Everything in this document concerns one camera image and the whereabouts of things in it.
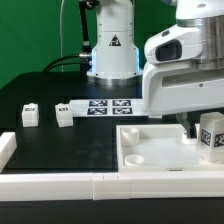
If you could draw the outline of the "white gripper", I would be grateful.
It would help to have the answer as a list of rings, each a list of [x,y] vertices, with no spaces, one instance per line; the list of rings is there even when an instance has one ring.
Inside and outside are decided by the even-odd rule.
[[[199,70],[202,53],[198,28],[177,25],[147,40],[142,98],[149,116],[176,114],[188,139],[197,138],[187,112],[224,107],[224,69]]]

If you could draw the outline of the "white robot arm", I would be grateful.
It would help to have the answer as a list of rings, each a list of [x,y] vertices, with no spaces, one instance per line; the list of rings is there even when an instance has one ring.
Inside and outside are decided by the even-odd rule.
[[[176,7],[176,24],[147,40],[146,64],[140,68],[131,1],[82,0],[97,14],[87,77],[122,85],[140,75],[148,115],[174,114],[194,138],[196,128],[187,114],[224,107],[224,0],[162,1]]]

